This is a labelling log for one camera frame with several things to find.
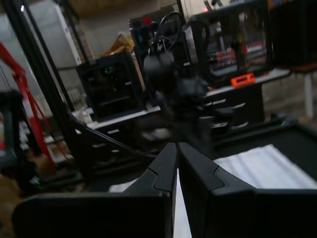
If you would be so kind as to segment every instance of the white sheet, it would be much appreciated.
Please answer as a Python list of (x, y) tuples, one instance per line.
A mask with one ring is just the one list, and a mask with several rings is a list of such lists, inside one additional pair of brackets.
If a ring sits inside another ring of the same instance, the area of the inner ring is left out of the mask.
[(255, 148), (214, 162), (256, 188), (317, 189), (317, 182), (273, 145)]

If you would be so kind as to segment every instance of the metal pole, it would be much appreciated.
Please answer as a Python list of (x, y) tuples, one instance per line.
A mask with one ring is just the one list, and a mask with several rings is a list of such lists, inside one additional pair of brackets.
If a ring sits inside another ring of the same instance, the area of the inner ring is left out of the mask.
[(5, 82), (5, 84), (6, 84), (7, 88), (8, 88), (8, 90), (9, 90), (9, 91), (12, 91), (12, 89), (11, 89), (11, 87), (10, 87), (10, 84), (9, 84), (9, 82), (8, 82), (8, 79), (6, 78), (6, 76), (5, 76), (5, 74), (4, 74), (3, 69), (2, 69), (1, 66), (0, 66), (0, 71), (1, 71), (1, 74), (2, 74), (2, 77), (3, 77), (3, 81)]
[(183, 10), (183, 6), (182, 6), (182, 2), (181, 0), (176, 0), (177, 2), (177, 6), (178, 6), (178, 11), (181, 15), (181, 21), (182, 21), (182, 24), (184, 25), (186, 23), (185, 21), (185, 16), (184, 16), (184, 10)]
[(304, 93), (305, 93), (306, 116), (309, 119), (313, 119), (314, 97), (313, 97), (312, 73), (310, 72), (304, 74)]
[(70, 123), (65, 105), (61, 100), (57, 86), (52, 78), (48, 66), (45, 63), (45, 59), (23, 13), (20, 10), (20, 5), (16, 3), (17, 2), (13, 0), (3, 0), (4, 10), (53, 113), (54, 119), (64, 136), (64, 140), (74, 156), (84, 179), (89, 181), (93, 176), (91, 163), (88, 159), (89, 147), (83, 146), (75, 128)]
[(77, 30), (76, 30), (76, 27), (75, 27), (73, 18), (72, 18), (72, 16), (71, 16), (71, 14), (69, 13), (69, 10), (68, 10), (68, 7), (67, 7), (67, 4), (66, 4), (65, 1), (63, 1), (62, 6), (63, 6), (63, 8), (64, 8), (66, 17), (67, 17), (67, 19), (68, 19), (68, 21), (69, 21), (69, 25), (70, 25), (70, 27), (71, 27), (71, 29), (72, 29), (72, 31), (73, 31), (73, 33), (74, 33), (74, 36), (75, 36), (75, 38), (76, 38), (76, 41), (77, 41), (77, 44), (78, 44), (79, 49), (80, 49), (80, 51), (81, 51), (81, 54), (82, 54), (83, 57), (84, 57), (84, 61), (85, 61), (85, 62), (88, 62), (89, 60), (88, 60), (87, 54), (86, 54), (86, 52), (85, 52), (85, 50), (84, 50), (83, 44), (81, 43), (81, 40), (80, 40), (80, 37), (79, 37), (78, 32), (77, 32)]
[(29, 17), (29, 19), (30, 19), (32, 25), (33, 25), (34, 31), (35, 31), (35, 33), (36, 33), (36, 35), (37, 35), (37, 37), (38, 37), (38, 39), (39, 39), (39, 41), (40, 41), (40, 43), (41, 43), (41, 46), (42, 46), (42, 48), (43, 48), (43, 51), (44, 51), (44, 53), (45, 53), (45, 55), (46, 55), (46, 57), (47, 57), (47, 59), (48, 59), (48, 61), (49, 61), (49, 63), (50, 63), (50, 66), (51, 66), (52, 71), (53, 71), (53, 73), (54, 73), (54, 75), (55, 75), (55, 77), (56, 77), (56, 80), (57, 80), (57, 82), (58, 82), (58, 84), (59, 84), (59, 87), (60, 87), (60, 89), (61, 89), (61, 91), (62, 91), (62, 93), (63, 93), (63, 95), (64, 95), (64, 97), (65, 97), (66, 103), (67, 103), (69, 109), (73, 112), (73, 111), (75, 111), (74, 105), (73, 105), (73, 103), (71, 102), (71, 99), (70, 99), (70, 97), (69, 97), (69, 95), (68, 95), (68, 92), (67, 92), (67, 90), (66, 90), (66, 88), (65, 88), (65, 86), (64, 86), (64, 84), (63, 84), (63, 81), (62, 81), (62, 79), (61, 79), (61, 77), (60, 77), (60, 74), (59, 74), (59, 72), (58, 72), (58, 70), (57, 70), (57, 68), (56, 68), (56, 65), (54, 64), (54, 61), (53, 61), (53, 59), (52, 59), (52, 57), (51, 57), (51, 55), (50, 55), (50, 52), (49, 52), (49, 50), (48, 50), (48, 48), (47, 48), (45, 42), (44, 42), (44, 39), (43, 39), (43, 37), (42, 37), (42, 34), (41, 34), (40, 30), (39, 30), (38, 25), (36, 24), (36, 21), (35, 21), (35, 19), (34, 19), (32, 13), (31, 13), (31, 11), (30, 11), (30, 8), (29, 8), (28, 4), (25, 4), (25, 5), (24, 5), (24, 8), (25, 8), (25, 10), (26, 10), (26, 12), (27, 12), (27, 14), (28, 14), (28, 17)]

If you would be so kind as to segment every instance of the black box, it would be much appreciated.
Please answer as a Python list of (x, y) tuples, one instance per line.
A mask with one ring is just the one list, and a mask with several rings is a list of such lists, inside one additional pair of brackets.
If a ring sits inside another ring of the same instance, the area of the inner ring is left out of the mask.
[[(201, 76), (215, 87), (243, 74), (271, 69), (272, 51), (266, 0), (234, 2), (190, 19)], [(204, 51), (205, 23), (210, 38)]]
[(130, 52), (121, 52), (76, 68), (97, 121), (141, 111), (142, 87)]
[(12, 215), (16, 237), (173, 237), (176, 156), (175, 144), (166, 145), (123, 192), (108, 193), (100, 187), (98, 192), (55, 192), (28, 198)]
[(317, 61), (317, 0), (294, 0), (270, 11), (273, 59), (277, 65)]

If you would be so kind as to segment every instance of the black cable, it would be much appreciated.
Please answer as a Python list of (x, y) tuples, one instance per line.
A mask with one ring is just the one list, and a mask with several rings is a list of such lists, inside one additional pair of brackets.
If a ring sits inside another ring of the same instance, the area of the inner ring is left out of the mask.
[(66, 67), (57, 67), (58, 71), (66, 71), (66, 70), (73, 70), (76, 69), (78, 66), (74, 65), (74, 66), (66, 66)]
[(3, 78), (3, 81), (5, 82), (6, 86), (8, 87), (9, 91), (12, 91), (11, 87), (10, 87), (10, 84), (8, 82), (8, 79), (6, 78), (5, 74), (4, 74), (4, 71), (2, 69), (2, 67), (0, 66), (0, 71), (1, 71), (1, 74), (2, 74), (2, 78)]
[(165, 23), (169, 18), (171, 18), (171, 17), (173, 17), (173, 16), (178, 16), (178, 18), (179, 18), (179, 25), (178, 25), (178, 29), (177, 29), (176, 36), (174, 37), (173, 42), (170, 44), (170, 46), (168, 47), (167, 50), (172, 49), (173, 46), (175, 45), (175, 43), (179, 40), (180, 34), (181, 34), (181, 32), (182, 32), (182, 17), (181, 17), (181, 15), (180, 15), (179, 12), (173, 11), (173, 12), (171, 12), (169, 15), (164, 16), (163, 19), (160, 21), (160, 23), (159, 23), (159, 25), (158, 25), (157, 34), (155, 35), (154, 44), (153, 44), (153, 46), (154, 46), (154, 51), (156, 51), (157, 48), (158, 48), (159, 36), (160, 36), (161, 31), (162, 31), (162, 28), (163, 28), (164, 23)]
[(184, 16), (182, 2), (181, 2), (181, 0), (176, 0), (176, 2), (177, 2), (177, 6), (178, 6), (178, 11), (179, 11), (179, 13), (181, 15), (182, 25), (184, 25), (186, 23), (186, 20), (185, 20), (185, 16)]

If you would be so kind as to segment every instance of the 3d printer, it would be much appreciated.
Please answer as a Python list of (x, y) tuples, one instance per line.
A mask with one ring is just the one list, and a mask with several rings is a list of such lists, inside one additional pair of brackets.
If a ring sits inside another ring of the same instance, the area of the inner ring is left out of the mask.
[[(272, 50), (267, 2), (234, 2), (217, 10), (190, 18), (199, 71), (214, 87), (229, 85), (231, 79), (253, 73), (260, 75), (271, 68)], [(208, 46), (202, 45), (209, 26)]]

